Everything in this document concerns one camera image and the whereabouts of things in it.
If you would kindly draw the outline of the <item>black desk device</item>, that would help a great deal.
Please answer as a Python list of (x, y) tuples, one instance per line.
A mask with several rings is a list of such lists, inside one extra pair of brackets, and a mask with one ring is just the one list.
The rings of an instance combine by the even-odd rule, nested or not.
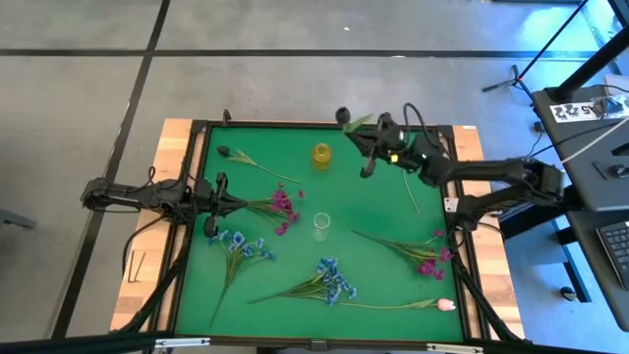
[(622, 179), (629, 177), (629, 166), (625, 164), (605, 164), (595, 160), (593, 167), (603, 180)]

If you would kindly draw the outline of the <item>purple artificial flower bunch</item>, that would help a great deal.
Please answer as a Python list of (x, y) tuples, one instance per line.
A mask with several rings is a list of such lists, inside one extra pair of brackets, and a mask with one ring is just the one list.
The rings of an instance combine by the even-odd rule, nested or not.
[(273, 224), (274, 234), (282, 236), (300, 220), (301, 214), (295, 209), (294, 200), (302, 201), (305, 196), (302, 189), (289, 195), (284, 185), (278, 183), (270, 197), (247, 201), (247, 209), (268, 219)]
[(448, 247), (436, 248), (435, 238), (424, 242), (409, 243), (387, 240), (357, 230), (353, 230), (353, 233), (392, 249), (404, 258), (419, 276), (433, 277), (437, 281), (443, 280), (446, 274), (440, 266), (454, 258), (453, 252)]

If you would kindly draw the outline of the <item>blue artificial flower bunch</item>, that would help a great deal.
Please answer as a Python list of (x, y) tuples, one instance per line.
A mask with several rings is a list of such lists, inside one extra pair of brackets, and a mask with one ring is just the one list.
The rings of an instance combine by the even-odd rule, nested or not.
[(261, 262), (272, 262), (276, 259), (276, 256), (272, 250), (264, 246), (263, 238), (251, 241), (240, 231), (220, 231), (216, 235), (209, 237), (207, 244), (209, 246), (217, 245), (225, 260), (223, 287), (209, 322), (209, 327), (213, 327), (225, 296), (238, 275)]
[(354, 300), (357, 295), (358, 289), (343, 274), (338, 259), (322, 258), (316, 263), (314, 274), (307, 280), (287, 290), (252, 300), (249, 305), (286, 297), (318, 300), (333, 306), (342, 298)]

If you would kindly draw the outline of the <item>green table mat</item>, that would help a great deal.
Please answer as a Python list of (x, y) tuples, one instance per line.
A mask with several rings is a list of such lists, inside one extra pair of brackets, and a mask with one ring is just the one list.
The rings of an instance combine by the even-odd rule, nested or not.
[[(312, 163), (316, 144), (328, 144), (332, 159), (327, 170)], [(239, 149), (258, 164), (281, 175), (277, 178), (253, 166), (230, 161), (217, 152), (219, 146)], [(229, 192), (243, 200), (269, 197), (277, 184), (289, 195), (302, 189), (305, 198), (294, 200), (301, 214), (298, 222), (282, 236), (273, 224), (247, 209), (229, 214), (219, 222), (223, 230), (240, 231), (248, 240), (264, 239), (275, 253), (238, 275), (227, 292), (213, 327), (211, 315), (225, 276), (224, 256), (218, 246), (209, 246), (202, 228), (197, 227), (185, 275), (176, 330), (180, 334), (238, 337), (297, 337), (363, 340), (460, 341), (463, 329), (457, 312), (435, 308), (380, 310), (345, 306), (343, 302), (367, 305), (404, 305), (427, 299), (455, 299), (452, 274), (441, 281), (419, 276), (393, 250), (353, 233), (401, 242), (424, 242), (435, 238), (445, 221), (442, 196), (410, 176), (409, 185), (419, 206), (418, 217), (397, 167), (380, 163), (374, 174), (362, 178), (364, 159), (339, 131), (315, 129), (216, 128), (209, 140), (204, 174), (214, 179), (227, 175)], [(314, 238), (314, 216), (330, 216), (327, 239)], [(315, 273), (322, 258), (337, 258), (347, 279), (358, 289), (354, 300), (342, 298), (337, 304), (304, 298), (280, 297), (249, 305), (264, 296), (287, 290)]]

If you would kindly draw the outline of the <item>white box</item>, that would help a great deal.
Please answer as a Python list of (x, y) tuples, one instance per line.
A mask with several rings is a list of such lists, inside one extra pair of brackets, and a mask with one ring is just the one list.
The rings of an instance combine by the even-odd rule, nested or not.
[(608, 95), (629, 94), (629, 76), (605, 74), (604, 88)]

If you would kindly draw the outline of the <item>dark grey desk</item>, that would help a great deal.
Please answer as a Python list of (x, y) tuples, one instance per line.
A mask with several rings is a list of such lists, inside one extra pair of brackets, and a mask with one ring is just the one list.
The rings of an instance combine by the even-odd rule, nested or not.
[[(592, 102), (605, 93), (603, 88), (580, 88), (568, 103)], [(603, 180), (593, 167), (595, 160), (605, 164), (629, 166), (629, 154), (612, 152), (629, 145), (629, 122), (602, 119), (557, 123), (550, 112), (553, 101), (545, 90), (533, 93), (540, 119), (560, 157), (571, 187), (581, 206), (565, 213), (605, 301), (620, 329), (629, 332), (629, 291), (624, 290), (605, 253), (597, 229), (620, 221), (629, 221), (629, 177)]]

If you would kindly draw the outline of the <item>black aluminium table frame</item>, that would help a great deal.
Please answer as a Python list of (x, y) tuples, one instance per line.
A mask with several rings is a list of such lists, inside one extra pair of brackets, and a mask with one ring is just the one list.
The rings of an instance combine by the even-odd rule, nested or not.
[[(233, 122), (222, 125), (217, 121), (206, 123), (206, 139), (203, 150), (203, 163), (200, 167), (203, 176), (205, 164), (208, 156), (209, 140), (211, 133), (216, 128), (271, 128), (271, 129), (315, 129), (315, 130), (341, 130), (332, 124), (307, 124), (279, 123), (279, 122)], [(446, 189), (436, 188), (440, 191), (443, 199), (446, 196)], [(154, 348), (154, 341), (160, 338), (184, 338), (184, 337), (209, 337), (210, 345), (217, 346), (254, 346), (266, 348), (305, 348), (310, 350), (312, 338), (297, 337), (238, 337), (238, 336), (212, 336), (212, 335), (189, 335), (180, 334), (176, 330), (176, 323), (180, 310), (185, 275), (192, 245), (195, 229), (192, 227), (186, 237), (187, 250), (179, 263), (179, 279), (177, 290), (173, 296), (174, 313), (169, 320), (167, 328), (162, 331), (153, 332), (116, 332), (105, 335), (93, 335), (74, 338), (64, 338), (60, 340), (38, 340), (15, 343), (0, 344), (0, 354), (122, 354), (134, 352), (142, 349)], [(452, 274), (455, 281), (457, 296), (452, 301), (456, 305), (454, 310), (460, 316), (463, 329), (463, 337), (460, 341), (417, 341), (417, 340), (363, 340), (363, 339), (326, 339), (328, 350), (331, 349), (397, 349), (397, 350), (427, 350), (428, 343), (451, 343), (458, 345), (480, 346), (481, 341), (471, 334), (469, 315), (467, 313), (467, 299), (464, 294), (463, 284), (454, 270), (449, 270), (446, 274)]]

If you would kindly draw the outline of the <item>black tripod stand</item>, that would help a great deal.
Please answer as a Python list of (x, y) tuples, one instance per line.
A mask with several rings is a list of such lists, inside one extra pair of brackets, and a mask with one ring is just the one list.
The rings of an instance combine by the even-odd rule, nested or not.
[(501, 83), (497, 83), (485, 88), (482, 88), (482, 92), (489, 92), (492, 90), (505, 88), (505, 87), (513, 87), (516, 89), (522, 90), (526, 95), (530, 95), (531, 92), (528, 87), (524, 84), (523, 78), (530, 71), (530, 69), (542, 58), (542, 56), (547, 52), (550, 46), (556, 41), (556, 39), (565, 31), (565, 29), (571, 24), (571, 22), (576, 18), (576, 16), (581, 12), (581, 10), (586, 6), (589, 0), (581, 0), (578, 3), (576, 9), (572, 12), (572, 14), (566, 19), (566, 21), (559, 27), (559, 29), (553, 34), (553, 36), (547, 41), (547, 43), (542, 47), (542, 49), (533, 57), (533, 59), (529, 62), (529, 64), (524, 68), (523, 71), (520, 71), (517, 65), (512, 65), (511, 70), (513, 72), (513, 78), (506, 80)]

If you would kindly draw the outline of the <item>black keyboard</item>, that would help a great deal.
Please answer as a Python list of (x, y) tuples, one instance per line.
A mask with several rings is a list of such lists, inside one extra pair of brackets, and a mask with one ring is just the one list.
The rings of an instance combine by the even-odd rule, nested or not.
[(597, 234), (620, 286), (629, 291), (629, 221), (600, 227)]

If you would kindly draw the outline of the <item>thick black pole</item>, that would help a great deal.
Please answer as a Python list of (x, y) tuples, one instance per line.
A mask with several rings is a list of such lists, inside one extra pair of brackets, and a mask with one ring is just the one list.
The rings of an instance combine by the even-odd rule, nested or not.
[(629, 25), (625, 26), (608, 43), (600, 48), (588, 61), (577, 69), (559, 87), (553, 88), (549, 96), (553, 101), (564, 102), (580, 89), (595, 74), (612, 62), (629, 47)]

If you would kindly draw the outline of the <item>clear glass vase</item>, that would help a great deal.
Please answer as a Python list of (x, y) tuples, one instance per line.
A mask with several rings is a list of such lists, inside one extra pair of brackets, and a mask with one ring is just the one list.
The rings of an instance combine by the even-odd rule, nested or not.
[(314, 239), (318, 242), (327, 239), (327, 231), (330, 226), (330, 216), (325, 212), (319, 212), (314, 216)]

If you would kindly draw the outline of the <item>silver metal bracket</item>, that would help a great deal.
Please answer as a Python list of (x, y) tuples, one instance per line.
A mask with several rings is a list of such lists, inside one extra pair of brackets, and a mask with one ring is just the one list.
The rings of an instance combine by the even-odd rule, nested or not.
[(184, 337), (184, 338), (160, 338), (154, 341), (155, 348), (182, 348), (182, 347), (200, 347), (210, 345), (209, 337)]
[(482, 347), (451, 343), (428, 343), (427, 352), (438, 352), (441, 354), (485, 354)]

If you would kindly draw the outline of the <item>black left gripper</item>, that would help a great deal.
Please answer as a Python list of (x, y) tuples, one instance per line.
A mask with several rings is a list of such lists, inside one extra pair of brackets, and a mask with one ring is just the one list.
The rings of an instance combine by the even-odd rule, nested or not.
[(225, 216), (227, 213), (246, 208), (249, 205), (246, 200), (228, 195), (227, 186), (228, 178), (224, 172), (217, 173), (215, 187), (212, 187), (212, 184), (205, 179), (201, 179), (197, 184), (196, 211), (198, 214), (206, 214), (202, 226), (206, 238), (215, 236), (218, 216)]

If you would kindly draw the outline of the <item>white printed label sheet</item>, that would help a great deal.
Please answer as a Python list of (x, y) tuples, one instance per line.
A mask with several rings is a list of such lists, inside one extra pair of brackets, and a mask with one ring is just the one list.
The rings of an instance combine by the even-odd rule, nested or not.
[(601, 106), (594, 102), (563, 103), (549, 109), (557, 123), (596, 121), (604, 117)]

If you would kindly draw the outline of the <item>small pink tulip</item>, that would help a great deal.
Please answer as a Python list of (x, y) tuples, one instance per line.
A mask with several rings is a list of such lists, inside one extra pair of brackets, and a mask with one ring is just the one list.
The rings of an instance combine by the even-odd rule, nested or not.
[(428, 299), (421, 300), (417, 302), (412, 302), (404, 305), (393, 305), (393, 306), (379, 306), (379, 305), (367, 305), (367, 304), (359, 304), (359, 303), (348, 303), (343, 302), (345, 306), (352, 307), (360, 307), (367, 309), (380, 309), (380, 310), (418, 310), (423, 308), (437, 308), (441, 312), (450, 312), (456, 309), (456, 305), (452, 300), (441, 298), (441, 299)]

